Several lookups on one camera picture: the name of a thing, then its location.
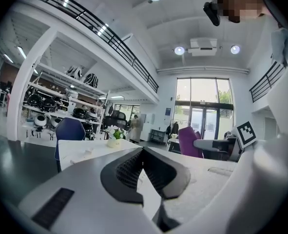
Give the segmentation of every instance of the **air conditioner unit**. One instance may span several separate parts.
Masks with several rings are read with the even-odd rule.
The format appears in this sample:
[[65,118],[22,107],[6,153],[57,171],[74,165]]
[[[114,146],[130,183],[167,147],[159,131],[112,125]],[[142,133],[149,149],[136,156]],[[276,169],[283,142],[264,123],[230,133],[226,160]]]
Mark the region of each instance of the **air conditioner unit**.
[[193,57],[215,56],[217,51],[217,39],[214,38],[193,38],[191,48],[188,49]]

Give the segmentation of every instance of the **flower pot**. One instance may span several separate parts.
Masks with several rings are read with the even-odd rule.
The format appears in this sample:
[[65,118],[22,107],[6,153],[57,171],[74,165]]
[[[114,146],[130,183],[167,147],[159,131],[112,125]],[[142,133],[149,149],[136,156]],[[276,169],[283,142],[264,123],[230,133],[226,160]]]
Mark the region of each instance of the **flower pot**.
[[121,139],[110,138],[107,141],[107,146],[109,146],[111,148],[119,148],[120,145],[121,145]]

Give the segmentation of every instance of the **purple chair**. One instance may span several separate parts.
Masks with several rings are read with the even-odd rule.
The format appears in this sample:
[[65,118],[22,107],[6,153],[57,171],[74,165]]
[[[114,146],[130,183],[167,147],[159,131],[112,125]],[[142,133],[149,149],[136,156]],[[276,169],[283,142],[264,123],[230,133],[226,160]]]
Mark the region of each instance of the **purple chair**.
[[196,139],[201,139],[200,133],[195,133],[191,126],[178,130],[178,140],[181,154],[203,158],[202,150],[193,146],[193,142]]

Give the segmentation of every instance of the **metal railing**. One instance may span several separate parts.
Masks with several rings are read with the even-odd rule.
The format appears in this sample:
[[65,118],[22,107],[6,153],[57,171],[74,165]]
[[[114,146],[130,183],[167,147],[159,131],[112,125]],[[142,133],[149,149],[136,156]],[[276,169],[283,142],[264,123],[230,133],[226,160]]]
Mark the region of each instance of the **metal railing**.
[[263,77],[249,90],[252,95],[253,103],[265,96],[277,80],[282,76],[285,67],[278,64],[276,61]]
[[151,77],[144,65],[138,60],[135,54],[121,40],[110,27],[102,22],[92,12],[78,4],[73,0],[41,0],[58,10],[68,14],[78,22],[82,23],[100,38],[102,38],[109,46],[111,46],[120,56],[122,56],[137,73],[151,86],[157,93],[158,84]]

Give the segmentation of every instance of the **black slot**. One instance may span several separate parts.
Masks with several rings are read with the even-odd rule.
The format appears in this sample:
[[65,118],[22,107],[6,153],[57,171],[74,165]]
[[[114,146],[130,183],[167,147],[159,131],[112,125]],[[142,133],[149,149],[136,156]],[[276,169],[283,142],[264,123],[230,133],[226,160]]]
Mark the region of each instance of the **black slot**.
[[75,192],[60,188],[32,217],[43,228],[50,229]]

